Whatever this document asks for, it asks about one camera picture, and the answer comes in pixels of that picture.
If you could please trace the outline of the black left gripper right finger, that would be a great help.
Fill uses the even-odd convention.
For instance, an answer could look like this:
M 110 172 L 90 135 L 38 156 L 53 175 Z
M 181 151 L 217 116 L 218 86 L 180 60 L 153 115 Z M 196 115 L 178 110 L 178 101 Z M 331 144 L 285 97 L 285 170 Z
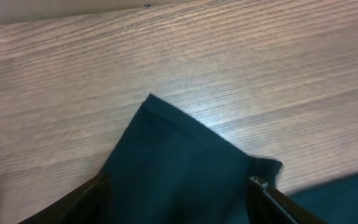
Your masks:
M 246 207 L 251 224 L 325 224 L 260 177 L 248 180 Z

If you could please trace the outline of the black t-shirt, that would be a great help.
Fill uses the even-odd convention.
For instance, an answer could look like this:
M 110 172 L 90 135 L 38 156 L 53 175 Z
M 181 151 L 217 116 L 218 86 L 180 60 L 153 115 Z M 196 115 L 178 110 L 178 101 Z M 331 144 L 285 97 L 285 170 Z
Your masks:
M 281 166 L 149 95 L 102 168 L 112 181 L 109 223 L 283 223 L 259 200 L 246 203 L 250 177 L 274 186 Z

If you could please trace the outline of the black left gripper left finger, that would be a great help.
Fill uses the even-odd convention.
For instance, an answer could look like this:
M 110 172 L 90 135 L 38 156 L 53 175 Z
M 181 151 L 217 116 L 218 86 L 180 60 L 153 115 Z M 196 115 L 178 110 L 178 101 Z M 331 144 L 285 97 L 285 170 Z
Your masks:
M 69 194 L 20 224 L 102 224 L 108 223 L 112 182 L 99 173 Z

